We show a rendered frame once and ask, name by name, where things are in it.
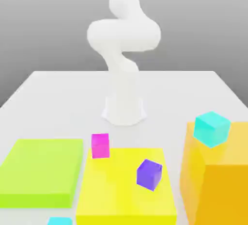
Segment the large lime green box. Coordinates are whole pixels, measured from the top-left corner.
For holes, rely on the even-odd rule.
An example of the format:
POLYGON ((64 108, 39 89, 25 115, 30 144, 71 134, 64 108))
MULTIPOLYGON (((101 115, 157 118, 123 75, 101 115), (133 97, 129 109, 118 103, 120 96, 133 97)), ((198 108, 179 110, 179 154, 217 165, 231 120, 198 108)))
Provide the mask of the large lime green box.
POLYGON ((19 139, 0 165, 0 208, 71 208, 82 139, 19 139))

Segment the small cyan cube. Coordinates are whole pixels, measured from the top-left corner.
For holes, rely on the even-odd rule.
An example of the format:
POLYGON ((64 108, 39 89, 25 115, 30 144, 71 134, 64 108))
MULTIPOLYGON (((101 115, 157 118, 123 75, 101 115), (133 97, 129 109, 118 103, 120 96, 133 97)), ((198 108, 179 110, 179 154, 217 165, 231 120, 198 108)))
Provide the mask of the small cyan cube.
POLYGON ((73 225, 73 221, 69 217, 50 217, 47 225, 73 225))
POLYGON ((195 119, 194 138, 209 148, 227 141, 231 122, 216 112, 207 112, 195 119))

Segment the small magenta cube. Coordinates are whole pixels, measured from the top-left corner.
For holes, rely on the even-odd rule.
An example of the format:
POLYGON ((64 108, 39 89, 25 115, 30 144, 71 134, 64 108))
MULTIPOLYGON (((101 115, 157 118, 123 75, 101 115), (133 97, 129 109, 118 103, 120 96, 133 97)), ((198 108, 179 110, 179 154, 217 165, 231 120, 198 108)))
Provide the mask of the small magenta cube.
POLYGON ((92 158, 109 158, 109 134, 98 133, 91 136, 92 158))

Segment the small purple cube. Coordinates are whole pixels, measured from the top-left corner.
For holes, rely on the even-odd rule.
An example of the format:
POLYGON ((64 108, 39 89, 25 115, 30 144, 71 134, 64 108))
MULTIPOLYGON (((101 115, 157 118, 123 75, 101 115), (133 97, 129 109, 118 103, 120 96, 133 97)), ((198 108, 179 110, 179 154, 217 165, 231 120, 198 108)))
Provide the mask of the small purple cube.
POLYGON ((137 169, 136 183, 154 191, 161 180, 162 170, 162 164, 145 159, 137 169))

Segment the large yellow box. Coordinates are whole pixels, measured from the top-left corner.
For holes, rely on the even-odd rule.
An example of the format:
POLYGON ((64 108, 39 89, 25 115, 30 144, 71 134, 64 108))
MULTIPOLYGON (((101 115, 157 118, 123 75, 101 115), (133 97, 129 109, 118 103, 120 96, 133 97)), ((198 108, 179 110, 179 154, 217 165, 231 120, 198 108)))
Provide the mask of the large yellow box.
POLYGON ((93 159, 88 150, 76 211, 77 225, 176 225, 177 211, 162 148, 111 148, 93 159), (162 164, 154 191, 136 184, 149 159, 162 164))

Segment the large orange box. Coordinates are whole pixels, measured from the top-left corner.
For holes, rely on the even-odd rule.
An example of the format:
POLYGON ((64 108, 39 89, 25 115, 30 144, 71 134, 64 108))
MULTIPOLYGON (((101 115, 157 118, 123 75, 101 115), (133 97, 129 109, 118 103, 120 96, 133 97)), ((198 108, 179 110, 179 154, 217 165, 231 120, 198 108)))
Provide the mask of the large orange box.
POLYGON ((233 122, 228 140, 209 148, 189 122, 180 191, 189 225, 248 225, 248 122, 233 122))

